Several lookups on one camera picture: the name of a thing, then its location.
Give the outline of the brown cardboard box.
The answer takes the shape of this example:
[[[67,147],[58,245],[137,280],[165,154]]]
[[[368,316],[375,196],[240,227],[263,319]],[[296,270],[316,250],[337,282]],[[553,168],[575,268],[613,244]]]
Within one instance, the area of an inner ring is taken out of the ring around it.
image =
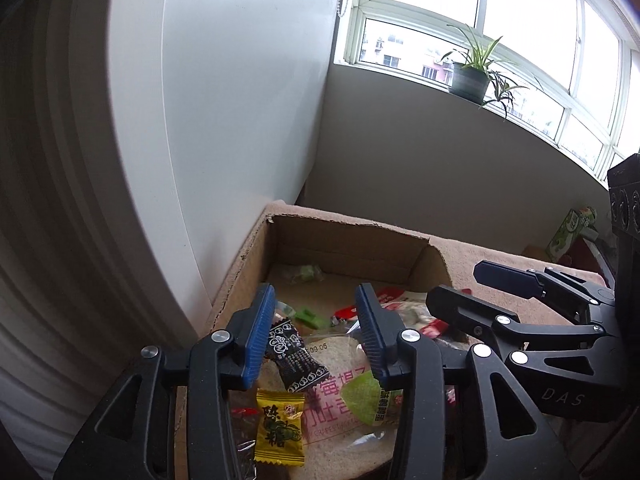
[[[292,285],[282,266],[316,264],[324,280]],[[273,284],[279,300],[328,318],[354,303],[355,288],[396,286],[429,292],[450,285],[445,258],[422,233],[344,214],[269,205],[230,263],[204,325],[203,337],[224,327],[234,311],[248,306],[262,282]]]

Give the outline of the white cabinet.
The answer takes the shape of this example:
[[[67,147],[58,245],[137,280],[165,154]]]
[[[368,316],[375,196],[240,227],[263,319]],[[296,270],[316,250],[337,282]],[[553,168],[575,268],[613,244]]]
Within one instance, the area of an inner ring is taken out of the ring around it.
[[[336,7],[1,0],[3,478],[51,478],[142,347],[206,332],[311,170]]]

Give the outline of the small green candy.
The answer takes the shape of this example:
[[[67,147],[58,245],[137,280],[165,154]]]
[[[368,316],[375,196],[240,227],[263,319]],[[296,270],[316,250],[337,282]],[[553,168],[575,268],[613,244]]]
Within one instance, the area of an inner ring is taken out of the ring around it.
[[[318,283],[324,280],[324,274],[316,264],[282,266],[281,274],[285,281],[292,285]]]

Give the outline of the red white snack pouch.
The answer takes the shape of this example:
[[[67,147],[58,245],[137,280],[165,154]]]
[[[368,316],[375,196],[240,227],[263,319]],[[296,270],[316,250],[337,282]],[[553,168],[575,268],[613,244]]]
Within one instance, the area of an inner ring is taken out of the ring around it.
[[[410,292],[394,286],[376,291],[380,305],[386,310],[396,312],[406,327],[417,330],[425,337],[447,341],[454,347],[462,348],[469,344],[468,336],[431,315],[426,306],[426,296],[426,292]]]

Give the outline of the yellow candy packet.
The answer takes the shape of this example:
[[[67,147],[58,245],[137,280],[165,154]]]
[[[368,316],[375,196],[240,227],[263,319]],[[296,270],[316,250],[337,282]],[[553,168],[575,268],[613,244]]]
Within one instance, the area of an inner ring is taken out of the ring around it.
[[[254,452],[256,462],[304,466],[303,393],[258,389],[256,401],[260,411]]]

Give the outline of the potted plant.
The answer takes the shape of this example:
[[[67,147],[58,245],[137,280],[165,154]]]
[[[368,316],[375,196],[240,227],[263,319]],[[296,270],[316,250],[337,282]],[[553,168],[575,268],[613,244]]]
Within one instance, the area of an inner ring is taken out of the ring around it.
[[[514,91],[525,89],[525,86],[494,67],[496,60],[492,56],[502,37],[499,36],[486,44],[478,39],[469,25],[448,24],[448,27],[460,32],[466,41],[465,51],[452,49],[442,56],[442,61],[448,60],[454,53],[462,57],[461,61],[452,62],[448,91],[479,106],[497,104],[502,108],[504,118],[508,118],[513,110]]]

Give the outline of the packaged white bread slice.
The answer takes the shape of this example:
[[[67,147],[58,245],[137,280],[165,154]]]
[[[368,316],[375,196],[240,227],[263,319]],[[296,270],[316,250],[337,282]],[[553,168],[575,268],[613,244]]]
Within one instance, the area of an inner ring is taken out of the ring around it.
[[[360,342],[271,330],[254,388],[232,399],[245,479],[361,479],[393,455],[402,395],[385,392]]]

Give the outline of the green black candy packet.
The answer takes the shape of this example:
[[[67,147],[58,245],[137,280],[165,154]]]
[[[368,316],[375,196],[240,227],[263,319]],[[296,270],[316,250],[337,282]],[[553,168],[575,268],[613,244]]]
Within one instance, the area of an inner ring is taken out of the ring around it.
[[[289,318],[271,326],[265,357],[277,365],[285,390],[301,392],[329,378],[329,370],[307,350]]]

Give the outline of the green printed carton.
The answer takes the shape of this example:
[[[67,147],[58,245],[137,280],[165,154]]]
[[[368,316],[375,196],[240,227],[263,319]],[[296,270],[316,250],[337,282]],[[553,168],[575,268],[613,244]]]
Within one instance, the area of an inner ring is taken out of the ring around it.
[[[592,226],[597,218],[597,211],[590,206],[570,209],[546,247],[550,260],[558,262],[572,247],[582,230]]]

